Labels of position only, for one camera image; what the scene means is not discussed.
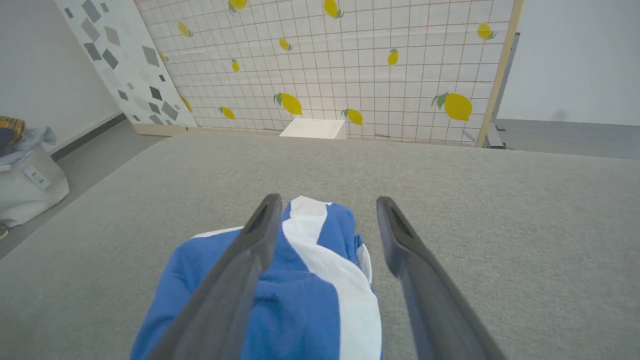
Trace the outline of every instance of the light blue cloth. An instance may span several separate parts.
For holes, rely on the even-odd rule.
[[[1,165],[13,165],[22,159],[29,151],[36,146],[45,142],[49,145],[56,143],[56,135],[49,126],[35,127],[33,129],[25,129],[24,140],[7,147],[4,154],[0,157]]]
[[[201,234],[171,256],[136,338],[145,359],[240,232]],[[242,359],[380,359],[371,260],[351,210],[299,197],[282,215],[273,263],[260,277]]]

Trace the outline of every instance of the lemon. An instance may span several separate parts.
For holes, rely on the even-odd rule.
[[[334,19],[339,19],[344,15],[344,12],[338,9],[338,4],[334,0],[324,0],[324,10],[327,15]]]
[[[489,40],[495,38],[495,33],[491,31],[491,26],[487,24],[480,24],[478,25],[478,36],[485,40]]]
[[[395,65],[398,62],[398,50],[391,49],[391,55],[389,55],[389,65]]]
[[[280,38],[280,47],[286,51],[293,49],[293,46],[291,46],[285,38]]]
[[[237,13],[236,9],[242,9],[246,6],[246,0],[229,0],[229,12],[231,15]]]
[[[342,115],[346,116],[352,123],[362,125],[362,114],[358,110],[346,109],[342,112]]]
[[[234,115],[234,112],[229,110],[228,108],[225,108],[224,106],[220,106],[218,108],[218,111],[220,111],[222,114],[224,114],[226,117],[230,118],[231,120],[235,120],[236,116]]]
[[[281,92],[273,97],[273,102],[276,101],[278,102],[278,105],[284,106],[284,108],[293,115],[302,115],[302,105],[295,96],[289,95],[287,93],[283,94]]]
[[[187,26],[182,21],[178,21],[178,30],[180,30],[180,32],[188,38],[193,36],[191,30],[189,30],[189,28],[187,28]]]
[[[444,104],[444,111],[450,118],[469,121],[469,115],[471,115],[473,107],[471,106],[471,101],[465,96],[446,92],[442,95],[436,95],[431,101],[432,106],[435,101],[438,101],[436,103],[438,109],[442,109],[442,105]]]
[[[191,109],[191,104],[189,103],[189,101],[187,101],[187,99],[185,99],[184,96],[180,96],[180,98],[182,99],[182,102],[184,102],[184,105],[187,107],[187,110],[193,113],[193,110]]]

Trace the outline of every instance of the geometric pattern panel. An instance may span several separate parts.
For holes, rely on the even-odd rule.
[[[54,1],[131,122],[197,126],[133,0]]]
[[[513,0],[163,0],[138,8],[200,126],[475,145]]]

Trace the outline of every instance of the wooden frame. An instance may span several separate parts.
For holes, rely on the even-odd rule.
[[[495,103],[498,99],[498,93],[500,92],[500,85],[502,84],[502,79],[504,79],[504,73],[507,70],[507,65],[509,62],[509,54],[511,52],[511,47],[513,46],[513,39],[515,38],[516,30],[518,28],[518,21],[520,20],[520,12],[522,11],[523,3],[524,3],[524,0],[514,0],[513,2],[513,9],[511,11],[511,20],[509,20],[509,28],[507,29],[507,38],[504,41],[504,47],[502,48],[502,54],[500,55],[500,62],[498,63],[498,72],[495,75],[495,80],[493,80],[493,88],[491,89],[491,96],[489,96],[489,103],[486,107],[486,112],[484,113],[484,120],[482,122],[482,127],[480,127],[480,133],[478,134],[476,147],[482,147],[484,145],[486,132],[489,129],[489,125],[491,125],[491,119],[493,117],[493,112],[495,111]]]

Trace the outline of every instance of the gray fabric surface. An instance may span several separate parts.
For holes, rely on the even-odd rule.
[[[270,192],[351,208],[387,359],[415,357],[383,259],[389,195],[512,359],[640,356],[640,163],[410,143],[189,134],[142,152],[0,261],[0,354],[123,359],[173,249]]]

